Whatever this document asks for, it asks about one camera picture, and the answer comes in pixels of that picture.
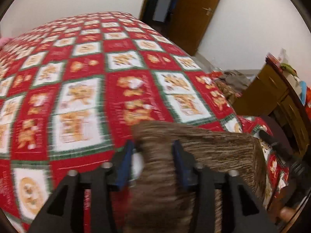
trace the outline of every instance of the bedspread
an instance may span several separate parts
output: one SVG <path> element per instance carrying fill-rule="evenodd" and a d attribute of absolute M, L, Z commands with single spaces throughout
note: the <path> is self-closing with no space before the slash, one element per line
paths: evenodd
<path fill-rule="evenodd" d="M 69 169 L 109 160 L 141 120 L 271 133 L 259 118 L 236 116 L 217 74 L 129 13 L 47 23 L 8 43 L 0 65 L 0 207 L 20 233 Z M 286 171 L 263 147 L 267 185 L 276 186 Z"/>

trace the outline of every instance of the wooden desk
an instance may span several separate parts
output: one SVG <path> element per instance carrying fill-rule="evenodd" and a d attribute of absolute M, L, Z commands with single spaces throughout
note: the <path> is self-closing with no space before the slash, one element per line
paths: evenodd
<path fill-rule="evenodd" d="M 311 123 L 298 95 L 284 77 L 280 63 L 271 54 L 266 64 L 233 108 L 238 115 L 273 117 L 285 132 L 294 154 L 305 156 L 310 146 Z"/>

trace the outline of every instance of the wooden door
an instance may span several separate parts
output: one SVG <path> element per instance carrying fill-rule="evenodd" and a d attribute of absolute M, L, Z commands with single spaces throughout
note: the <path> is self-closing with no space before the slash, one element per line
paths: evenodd
<path fill-rule="evenodd" d="M 195 55 L 219 0 L 178 0 L 169 26 L 168 38 Z"/>

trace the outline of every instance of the door handle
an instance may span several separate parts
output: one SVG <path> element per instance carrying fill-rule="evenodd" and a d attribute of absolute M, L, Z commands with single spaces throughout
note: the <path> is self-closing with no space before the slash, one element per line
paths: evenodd
<path fill-rule="evenodd" d="M 213 13 L 213 10 L 211 8 L 202 8 L 204 10 L 206 10 L 206 15 L 209 16 L 211 13 Z"/>
<path fill-rule="evenodd" d="M 290 106 L 290 110 L 292 111 L 292 113 L 293 113 L 293 115 L 294 115 L 294 117 L 295 117 L 295 119 L 297 118 L 297 116 L 296 116 L 296 112 L 294 111 L 294 109 L 293 109 L 293 107 L 289 104 L 289 106 Z"/>
<path fill-rule="evenodd" d="M 278 89 L 277 84 L 275 83 L 275 81 L 274 81 L 271 77 L 269 77 L 269 80 L 270 80 L 271 83 Z"/>
<path fill-rule="evenodd" d="M 304 136 L 304 132 L 302 131 L 302 128 L 300 128 L 300 133 L 301 133 L 301 135 L 302 135 L 302 139 L 303 139 L 304 141 L 306 141 L 306 138 L 305 138 L 305 136 Z"/>

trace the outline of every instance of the green cloth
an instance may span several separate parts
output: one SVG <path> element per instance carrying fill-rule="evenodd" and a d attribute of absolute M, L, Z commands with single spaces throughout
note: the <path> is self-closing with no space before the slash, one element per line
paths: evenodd
<path fill-rule="evenodd" d="M 288 64 L 286 63 L 281 63 L 280 65 L 281 69 L 284 71 L 289 72 L 291 75 L 296 76 L 297 77 L 297 72 Z"/>

